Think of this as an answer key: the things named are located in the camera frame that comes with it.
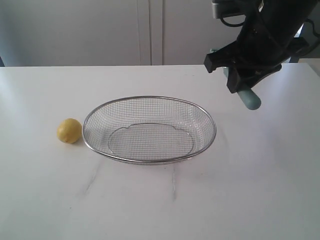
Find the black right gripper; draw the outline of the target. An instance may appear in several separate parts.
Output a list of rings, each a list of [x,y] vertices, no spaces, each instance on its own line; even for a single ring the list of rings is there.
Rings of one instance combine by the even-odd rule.
[[[280,71],[280,63],[288,57],[302,57],[315,49],[314,44],[295,37],[305,22],[311,22],[315,1],[238,0],[236,4],[245,15],[237,40],[208,53],[203,63],[208,73],[228,67],[226,86],[232,94],[244,87],[252,89]]]

